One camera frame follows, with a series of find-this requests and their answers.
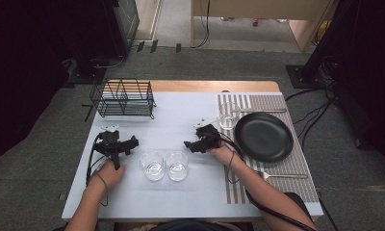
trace wire rack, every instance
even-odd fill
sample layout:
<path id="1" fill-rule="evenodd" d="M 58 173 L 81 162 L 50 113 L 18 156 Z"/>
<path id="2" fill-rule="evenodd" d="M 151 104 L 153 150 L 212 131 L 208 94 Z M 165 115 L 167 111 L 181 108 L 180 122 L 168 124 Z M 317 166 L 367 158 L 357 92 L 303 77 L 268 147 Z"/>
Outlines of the wire rack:
<path id="1" fill-rule="evenodd" d="M 109 79 L 93 85 L 90 100 L 102 116 L 150 116 L 154 118 L 153 90 L 150 81 Z"/>

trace black plate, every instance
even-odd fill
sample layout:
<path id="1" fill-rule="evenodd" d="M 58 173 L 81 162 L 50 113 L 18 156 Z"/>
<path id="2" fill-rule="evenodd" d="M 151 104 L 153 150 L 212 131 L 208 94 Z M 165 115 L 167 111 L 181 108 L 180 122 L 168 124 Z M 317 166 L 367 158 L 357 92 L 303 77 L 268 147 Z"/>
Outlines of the black plate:
<path id="1" fill-rule="evenodd" d="M 242 151 L 260 162 L 282 161 L 291 154 L 294 145 L 286 124 L 267 113 L 244 115 L 235 126 L 234 135 Z"/>

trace clear glass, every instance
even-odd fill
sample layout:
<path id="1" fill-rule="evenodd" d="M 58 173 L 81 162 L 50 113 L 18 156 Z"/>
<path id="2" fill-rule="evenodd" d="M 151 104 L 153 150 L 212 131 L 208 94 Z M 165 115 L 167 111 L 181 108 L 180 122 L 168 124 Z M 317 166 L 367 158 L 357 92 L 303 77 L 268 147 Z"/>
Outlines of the clear glass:
<path id="1" fill-rule="evenodd" d="M 151 181 L 158 181 L 166 173 L 165 158 L 159 151 L 144 153 L 140 159 L 141 169 L 144 175 Z"/>
<path id="2" fill-rule="evenodd" d="M 226 102 L 219 106 L 219 126 L 223 130 L 232 130 L 240 119 L 240 106 Z"/>
<path id="3" fill-rule="evenodd" d="M 182 181 L 189 171 L 189 158 L 186 154 L 176 151 L 166 157 L 168 176 L 173 181 Z"/>

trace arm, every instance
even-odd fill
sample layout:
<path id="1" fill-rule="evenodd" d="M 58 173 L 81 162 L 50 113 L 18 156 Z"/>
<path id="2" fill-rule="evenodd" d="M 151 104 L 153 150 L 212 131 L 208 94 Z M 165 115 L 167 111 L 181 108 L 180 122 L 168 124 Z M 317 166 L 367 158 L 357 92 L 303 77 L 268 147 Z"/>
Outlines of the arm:
<path id="1" fill-rule="evenodd" d="M 107 161 L 99 172 L 95 172 L 90 178 L 90 182 L 82 195 L 81 202 L 65 230 L 93 231 L 99 214 L 100 201 L 105 195 L 106 190 L 110 190 L 119 182 L 123 173 L 124 167 L 121 166 L 118 170 L 115 170 L 115 165 L 112 161 Z M 106 189 L 102 179 L 105 181 L 108 189 Z"/>
<path id="2" fill-rule="evenodd" d="M 211 149 L 209 152 L 225 165 L 229 165 L 233 156 L 233 152 L 226 145 L 222 145 L 217 149 Z M 240 178 L 246 190 L 259 204 L 279 212 L 280 214 L 296 219 L 317 230 L 313 221 L 309 219 L 294 201 L 266 182 L 253 169 L 247 166 L 238 155 L 233 158 L 230 170 Z M 271 230 L 301 230 L 268 213 L 261 211 L 261 214 Z"/>

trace striped placemat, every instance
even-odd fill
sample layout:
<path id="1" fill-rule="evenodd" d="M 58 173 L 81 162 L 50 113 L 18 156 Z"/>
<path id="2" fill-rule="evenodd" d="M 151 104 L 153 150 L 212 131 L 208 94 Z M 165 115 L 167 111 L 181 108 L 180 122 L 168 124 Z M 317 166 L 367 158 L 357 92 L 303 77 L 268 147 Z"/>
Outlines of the striped placemat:
<path id="1" fill-rule="evenodd" d="M 217 96 L 218 105 L 225 102 L 233 102 L 238 104 L 240 108 L 256 108 L 256 109 L 280 109 L 286 108 L 286 102 L 282 93 L 265 93 L 265 94 L 219 94 Z M 254 170 L 265 171 L 269 174 L 307 174 L 307 179 L 291 179 L 270 177 L 267 179 L 269 183 L 275 186 L 279 191 L 287 193 L 297 193 L 305 202 L 319 202 L 318 195 L 310 175 L 309 168 L 300 148 L 295 128 L 293 126 L 289 112 L 286 113 L 271 113 L 271 115 L 281 119 L 290 129 L 294 137 L 294 148 L 291 154 L 283 161 L 270 164 L 255 161 L 247 156 L 244 157 L 246 164 Z M 233 130 L 225 131 L 220 129 L 220 132 L 234 140 Z M 231 172 L 227 172 L 227 167 L 224 168 L 225 175 L 225 195 L 224 200 L 228 204 L 245 204 L 250 203 L 244 193 L 244 186 L 238 181 L 235 184 L 237 177 Z"/>

